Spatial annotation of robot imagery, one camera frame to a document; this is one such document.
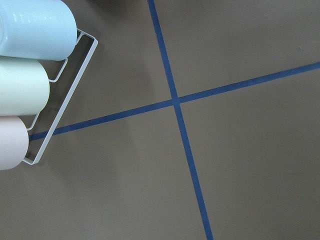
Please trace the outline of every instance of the white cylinder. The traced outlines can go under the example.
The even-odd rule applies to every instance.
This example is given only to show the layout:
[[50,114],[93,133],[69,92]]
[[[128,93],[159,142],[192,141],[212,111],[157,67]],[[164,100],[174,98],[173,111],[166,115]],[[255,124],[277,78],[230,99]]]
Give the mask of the white cylinder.
[[35,115],[49,94],[47,73],[37,60],[0,56],[0,116]]
[[77,41],[76,21],[61,0],[0,0],[0,55],[60,61]]
[[16,167],[26,156],[29,137],[17,116],[0,116],[0,170]]

